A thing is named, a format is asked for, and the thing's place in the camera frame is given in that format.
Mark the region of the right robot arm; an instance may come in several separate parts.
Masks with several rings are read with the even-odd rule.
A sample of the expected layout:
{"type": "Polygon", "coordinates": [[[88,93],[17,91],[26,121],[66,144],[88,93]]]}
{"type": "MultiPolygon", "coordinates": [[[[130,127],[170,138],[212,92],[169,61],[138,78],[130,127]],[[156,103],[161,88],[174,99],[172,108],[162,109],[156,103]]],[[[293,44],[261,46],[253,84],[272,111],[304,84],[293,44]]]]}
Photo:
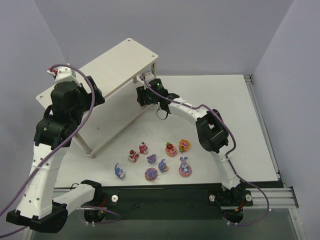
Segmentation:
{"type": "Polygon", "coordinates": [[[195,126],[200,145],[210,152],[218,169],[221,185],[228,191],[235,191],[241,184],[229,154],[236,149],[235,137],[224,123],[218,110],[205,104],[193,106],[178,94],[164,88],[161,79],[147,81],[138,87],[137,102],[143,107],[158,105],[168,115],[176,115],[195,126]]]}

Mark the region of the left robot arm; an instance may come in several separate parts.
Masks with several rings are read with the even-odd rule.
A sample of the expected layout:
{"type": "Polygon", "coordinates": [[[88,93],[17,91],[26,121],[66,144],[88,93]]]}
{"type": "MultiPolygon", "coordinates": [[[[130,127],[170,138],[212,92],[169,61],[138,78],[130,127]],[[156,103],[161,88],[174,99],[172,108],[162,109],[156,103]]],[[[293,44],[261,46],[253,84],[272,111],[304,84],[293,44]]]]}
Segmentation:
{"type": "Polygon", "coordinates": [[[101,184],[84,180],[66,194],[65,200],[53,199],[58,172],[73,136],[93,108],[105,102],[93,78],[87,76],[85,81],[91,92],[74,79],[57,82],[51,91],[51,104],[36,125],[30,174],[19,190],[23,197],[17,208],[6,214],[8,223],[40,233],[58,233],[69,213],[95,198],[101,184]]]}

